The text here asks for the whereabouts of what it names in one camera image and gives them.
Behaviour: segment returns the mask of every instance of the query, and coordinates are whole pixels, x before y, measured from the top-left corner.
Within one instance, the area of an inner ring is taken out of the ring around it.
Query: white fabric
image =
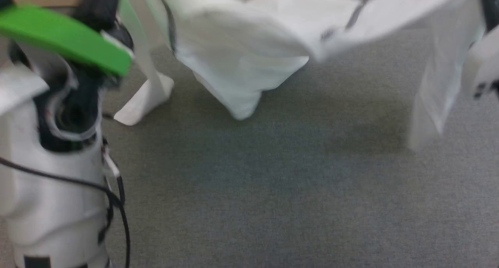
[[[0,117],[46,92],[47,83],[24,65],[8,63],[0,71]]]
[[[167,44],[177,59],[240,120],[308,57],[325,60],[423,21],[434,52],[415,100],[414,149],[442,133],[467,50],[484,30],[479,0],[163,0],[170,22],[162,0],[147,1],[167,41],[175,34]]]
[[[155,107],[168,101],[174,82],[170,77],[157,72],[154,67],[150,50],[158,45],[157,36],[161,36],[163,41],[164,38],[161,35],[162,31],[154,30],[157,26],[151,28],[151,20],[148,19],[151,14],[145,0],[121,0],[119,16],[134,41],[136,61],[148,77],[132,99],[114,115],[114,119],[118,122],[132,126]],[[144,27],[142,23],[148,23],[148,26]]]

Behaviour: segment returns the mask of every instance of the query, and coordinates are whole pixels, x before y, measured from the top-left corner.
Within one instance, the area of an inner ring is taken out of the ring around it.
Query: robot
[[[16,268],[112,268],[105,236],[114,208],[130,265],[123,180],[100,127],[104,93],[132,60],[118,2],[82,0],[70,19],[0,0],[0,32],[13,38],[12,65],[0,73],[0,217]],[[72,32],[80,39],[73,45]]]
[[[481,0],[481,4],[487,32],[469,49],[462,76],[465,91],[475,99],[499,93],[499,0]]]

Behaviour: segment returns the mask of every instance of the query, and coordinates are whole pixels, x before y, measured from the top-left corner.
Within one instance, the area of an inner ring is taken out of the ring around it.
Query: black cable
[[[116,179],[116,181],[118,182],[118,192],[120,193],[120,201],[124,206],[125,205],[125,186],[123,185],[123,178],[118,177]]]
[[[109,112],[102,112],[102,119],[114,120],[114,115]]]
[[[126,218],[125,207],[124,207],[122,201],[119,199],[119,197],[117,197],[116,194],[111,192],[111,190],[109,190],[108,188],[106,188],[104,186],[100,186],[98,184],[87,182],[84,180],[70,179],[67,177],[60,177],[57,175],[47,174],[44,172],[39,172],[37,170],[29,169],[28,167],[23,167],[21,165],[18,165],[16,163],[8,161],[2,157],[0,157],[0,165],[4,165],[6,167],[10,167],[11,169],[19,170],[20,172],[25,172],[27,174],[31,174],[34,176],[44,177],[47,179],[53,179],[53,180],[57,180],[57,181],[63,181],[66,183],[73,183],[73,184],[77,184],[77,185],[81,185],[81,186],[94,188],[94,189],[97,189],[97,190],[104,192],[107,195],[107,198],[109,199],[109,206],[110,207],[117,206],[117,208],[120,210],[121,219],[123,220],[123,227],[125,229],[125,238],[126,238],[125,268],[130,268],[130,247],[131,247],[131,245],[130,245],[130,230],[128,228],[128,220]]]

